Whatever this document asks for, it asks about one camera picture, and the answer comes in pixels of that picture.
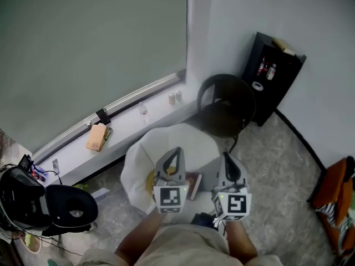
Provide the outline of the black mini fridge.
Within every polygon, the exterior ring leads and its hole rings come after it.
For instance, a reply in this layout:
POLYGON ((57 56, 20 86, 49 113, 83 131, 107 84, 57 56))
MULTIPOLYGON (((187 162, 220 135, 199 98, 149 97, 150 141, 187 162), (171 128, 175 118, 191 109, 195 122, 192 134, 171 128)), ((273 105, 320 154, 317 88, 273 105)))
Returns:
POLYGON ((242 79, 248 83, 255 96, 256 112, 252 121, 258 126, 262 126, 277 109, 305 61, 305 55, 286 54, 272 42, 272 37, 260 32, 256 33, 242 79), (272 80, 266 79, 267 71, 257 76, 263 57, 265 62, 269 62, 269 67, 276 64, 276 72, 272 80))

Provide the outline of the white flower-shaped cushion seat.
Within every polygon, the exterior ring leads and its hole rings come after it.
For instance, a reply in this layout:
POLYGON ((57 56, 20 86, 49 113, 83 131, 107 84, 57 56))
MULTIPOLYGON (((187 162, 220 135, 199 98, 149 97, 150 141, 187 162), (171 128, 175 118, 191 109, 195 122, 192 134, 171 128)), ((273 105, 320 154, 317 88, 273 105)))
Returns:
POLYGON ((220 156, 216 141, 191 125, 182 123, 148 131, 128 149, 120 176, 131 205, 146 214, 154 209, 146 180, 157 161, 176 147, 184 151, 187 172, 196 172, 220 156))

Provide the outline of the black blind bracket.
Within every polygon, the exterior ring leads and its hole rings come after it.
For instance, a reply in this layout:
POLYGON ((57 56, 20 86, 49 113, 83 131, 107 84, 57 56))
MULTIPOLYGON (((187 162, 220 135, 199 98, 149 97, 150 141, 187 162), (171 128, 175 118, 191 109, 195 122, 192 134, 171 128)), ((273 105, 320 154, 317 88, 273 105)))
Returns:
POLYGON ((104 125, 111 123, 111 119, 107 114, 107 111, 102 108, 96 112, 97 117, 99 118, 100 122, 104 125))

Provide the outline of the white flat board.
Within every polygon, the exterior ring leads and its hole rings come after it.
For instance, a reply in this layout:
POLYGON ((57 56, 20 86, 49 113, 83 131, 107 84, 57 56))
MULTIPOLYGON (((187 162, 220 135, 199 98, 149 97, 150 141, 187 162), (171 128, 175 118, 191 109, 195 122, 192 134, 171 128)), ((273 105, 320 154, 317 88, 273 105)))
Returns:
POLYGON ((109 189, 107 188, 100 188, 98 190, 96 190, 95 192, 91 193, 90 195, 94 198, 94 200, 96 201, 96 203, 102 201, 110 192, 109 189))

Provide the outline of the person's beige shirt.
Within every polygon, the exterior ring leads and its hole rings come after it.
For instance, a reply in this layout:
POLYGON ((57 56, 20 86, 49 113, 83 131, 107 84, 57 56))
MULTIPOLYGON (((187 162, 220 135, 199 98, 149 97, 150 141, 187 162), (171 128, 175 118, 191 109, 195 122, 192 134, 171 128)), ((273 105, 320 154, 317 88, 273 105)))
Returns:
POLYGON ((227 242, 211 228, 175 224, 158 230, 134 266, 283 266, 276 255, 261 255, 246 264, 230 256, 227 242))

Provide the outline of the person's left forearm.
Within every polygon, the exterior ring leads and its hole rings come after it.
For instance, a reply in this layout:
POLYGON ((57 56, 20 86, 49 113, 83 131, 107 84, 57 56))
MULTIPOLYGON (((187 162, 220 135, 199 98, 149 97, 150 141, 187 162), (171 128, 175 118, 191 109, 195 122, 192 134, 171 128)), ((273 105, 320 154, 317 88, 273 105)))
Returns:
POLYGON ((115 255, 130 266, 134 265, 152 243, 165 217, 166 214, 161 214, 154 209, 122 240, 115 255))

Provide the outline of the colourful electronics cluster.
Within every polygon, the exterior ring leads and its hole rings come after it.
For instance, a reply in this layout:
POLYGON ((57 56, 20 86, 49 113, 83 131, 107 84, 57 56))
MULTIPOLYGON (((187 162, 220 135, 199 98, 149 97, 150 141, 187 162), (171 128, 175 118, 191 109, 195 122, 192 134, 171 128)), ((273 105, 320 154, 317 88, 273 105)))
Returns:
POLYGON ((46 181, 46 177, 44 174, 42 174, 41 172, 37 171, 34 167, 30 168, 30 174, 38 181, 40 182, 45 182, 46 181))

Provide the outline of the tan flat box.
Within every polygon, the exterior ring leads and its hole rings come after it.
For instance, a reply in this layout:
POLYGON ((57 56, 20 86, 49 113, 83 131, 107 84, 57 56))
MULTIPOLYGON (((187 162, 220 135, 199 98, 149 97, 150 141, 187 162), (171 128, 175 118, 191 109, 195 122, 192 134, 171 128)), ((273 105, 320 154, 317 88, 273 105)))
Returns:
POLYGON ((284 53, 289 54, 291 56, 295 56, 296 53, 293 48, 283 39, 273 37, 272 42, 280 48, 284 53))

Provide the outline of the tan cardboard box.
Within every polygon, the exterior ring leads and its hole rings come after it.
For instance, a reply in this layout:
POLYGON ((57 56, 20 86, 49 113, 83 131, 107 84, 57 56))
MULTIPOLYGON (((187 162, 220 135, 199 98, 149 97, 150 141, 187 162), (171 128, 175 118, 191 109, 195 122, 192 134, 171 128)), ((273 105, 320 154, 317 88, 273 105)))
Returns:
POLYGON ((100 152, 103 145, 104 139, 108 132, 108 127, 104 124, 93 125, 90 129, 89 136, 87 138, 85 148, 88 150, 100 152))

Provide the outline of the black round chair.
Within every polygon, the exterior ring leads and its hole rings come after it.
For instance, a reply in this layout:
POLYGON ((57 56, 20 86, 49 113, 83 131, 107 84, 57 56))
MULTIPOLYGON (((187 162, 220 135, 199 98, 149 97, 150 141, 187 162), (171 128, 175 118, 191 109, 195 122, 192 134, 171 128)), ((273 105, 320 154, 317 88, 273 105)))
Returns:
POLYGON ((231 74, 216 74, 202 83, 197 94, 197 115, 204 131, 220 137, 232 138, 235 148, 240 132, 252 121, 256 100, 251 88, 231 74))

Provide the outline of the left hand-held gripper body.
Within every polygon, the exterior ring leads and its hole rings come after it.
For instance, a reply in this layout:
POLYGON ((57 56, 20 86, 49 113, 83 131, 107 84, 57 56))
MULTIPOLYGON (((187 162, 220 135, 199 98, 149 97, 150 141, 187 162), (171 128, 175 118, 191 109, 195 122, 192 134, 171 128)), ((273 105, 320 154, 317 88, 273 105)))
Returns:
POLYGON ((153 186, 153 198, 160 214, 181 213, 185 205, 189 185, 187 182, 158 179, 153 186))

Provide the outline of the white window sill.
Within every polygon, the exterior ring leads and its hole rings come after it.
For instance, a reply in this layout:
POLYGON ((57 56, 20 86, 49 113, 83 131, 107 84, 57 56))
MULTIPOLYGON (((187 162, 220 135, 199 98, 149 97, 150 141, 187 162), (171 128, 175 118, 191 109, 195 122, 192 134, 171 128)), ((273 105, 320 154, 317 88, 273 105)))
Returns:
POLYGON ((39 164, 49 174, 44 186, 63 183, 74 185, 124 156, 128 148, 155 127, 178 124, 196 112, 197 86, 177 85, 145 100, 149 122, 144 122, 139 108, 134 106, 114 117, 110 123, 113 132, 100 152, 88 150, 88 134, 77 138, 39 164), (168 95, 182 91, 182 102, 169 104, 168 95), (58 160, 60 173, 53 171, 52 161, 58 160))

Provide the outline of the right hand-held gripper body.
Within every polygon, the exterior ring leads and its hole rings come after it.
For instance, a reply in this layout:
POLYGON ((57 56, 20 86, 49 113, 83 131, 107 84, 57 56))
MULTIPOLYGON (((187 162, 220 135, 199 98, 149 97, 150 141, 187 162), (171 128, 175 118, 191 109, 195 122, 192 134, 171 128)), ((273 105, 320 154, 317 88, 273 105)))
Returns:
POLYGON ((240 221, 250 214, 252 194, 247 186, 221 186, 212 191, 219 220, 240 221))

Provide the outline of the small black monitor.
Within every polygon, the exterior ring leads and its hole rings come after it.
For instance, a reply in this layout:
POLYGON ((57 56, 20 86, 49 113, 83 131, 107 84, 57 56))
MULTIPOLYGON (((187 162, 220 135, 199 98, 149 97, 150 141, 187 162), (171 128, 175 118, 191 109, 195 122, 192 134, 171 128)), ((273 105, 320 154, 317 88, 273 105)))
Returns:
POLYGON ((19 164, 19 167, 25 170, 25 172, 30 172, 31 168, 33 166, 33 161, 31 157, 27 154, 24 154, 23 157, 21 158, 19 164))

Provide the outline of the zebra striped cushion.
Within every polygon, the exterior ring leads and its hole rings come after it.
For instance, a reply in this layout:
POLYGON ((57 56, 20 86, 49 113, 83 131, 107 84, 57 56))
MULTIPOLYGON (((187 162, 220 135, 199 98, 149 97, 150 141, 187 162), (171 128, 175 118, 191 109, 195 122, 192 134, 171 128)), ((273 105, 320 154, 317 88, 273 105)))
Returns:
POLYGON ((350 229, 352 219, 350 218, 348 213, 346 213, 344 218, 340 219, 340 222, 336 223, 336 204, 334 202, 317 207, 316 212, 325 214, 326 220, 331 225, 331 227, 337 228, 341 232, 350 229))

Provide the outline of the orange bag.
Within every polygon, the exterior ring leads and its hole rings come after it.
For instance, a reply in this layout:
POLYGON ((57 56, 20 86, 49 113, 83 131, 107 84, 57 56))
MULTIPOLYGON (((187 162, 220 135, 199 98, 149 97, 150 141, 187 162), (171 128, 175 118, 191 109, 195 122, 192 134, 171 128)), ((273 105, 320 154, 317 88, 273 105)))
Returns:
POLYGON ((334 254, 341 259, 349 258, 355 251, 355 158, 348 156, 334 163, 323 172, 307 200, 321 221, 334 254), (350 229, 341 232, 331 227, 326 215, 316 212, 316 208, 334 202, 336 223, 346 213, 352 219, 350 229))

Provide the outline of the person's legs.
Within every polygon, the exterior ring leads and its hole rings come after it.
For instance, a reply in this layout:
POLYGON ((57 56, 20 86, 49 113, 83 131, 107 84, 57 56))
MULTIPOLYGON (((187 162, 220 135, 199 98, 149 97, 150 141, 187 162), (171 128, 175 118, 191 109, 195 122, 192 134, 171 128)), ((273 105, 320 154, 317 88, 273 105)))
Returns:
POLYGON ((226 226, 222 220, 219 220, 215 214, 208 214, 208 213, 200 213, 200 214, 195 214, 191 224, 197 225, 197 226, 203 226, 203 227, 208 227, 212 228, 216 231, 219 231, 219 224, 222 223, 223 225, 223 230, 226 230, 226 226))

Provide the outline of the grey roller blind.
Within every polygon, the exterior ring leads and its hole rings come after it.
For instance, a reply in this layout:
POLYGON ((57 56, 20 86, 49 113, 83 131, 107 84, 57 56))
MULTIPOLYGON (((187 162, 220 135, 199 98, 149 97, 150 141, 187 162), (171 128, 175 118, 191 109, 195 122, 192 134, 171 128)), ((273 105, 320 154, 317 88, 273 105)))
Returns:
POLYGON ((187 0, 0 0, 0 129, 34 153, 186 67, 187 0))

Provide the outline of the person's right forearm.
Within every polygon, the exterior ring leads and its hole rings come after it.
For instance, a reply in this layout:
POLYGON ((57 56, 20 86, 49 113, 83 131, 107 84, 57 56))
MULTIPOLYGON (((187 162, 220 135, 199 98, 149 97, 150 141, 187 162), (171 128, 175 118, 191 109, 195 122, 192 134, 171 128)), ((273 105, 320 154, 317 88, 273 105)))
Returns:
POLYGON ((257 257, 257 250, 241 221, 227 221, 226 233, 230 256, 243 264, 257 257))

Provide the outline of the dark red book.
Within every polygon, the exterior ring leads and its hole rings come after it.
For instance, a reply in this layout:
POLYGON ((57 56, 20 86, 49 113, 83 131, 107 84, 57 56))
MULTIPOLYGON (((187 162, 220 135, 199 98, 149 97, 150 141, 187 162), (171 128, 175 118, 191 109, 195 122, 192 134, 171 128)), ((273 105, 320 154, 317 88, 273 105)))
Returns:
POLYGON ((187 172, 186 180, 189 183, 189 190, 187 193, 187 199, 193 201, 196 197, 197 191, 199 189, 199 185, 202 180, 202 174, 197 172, 187 172))

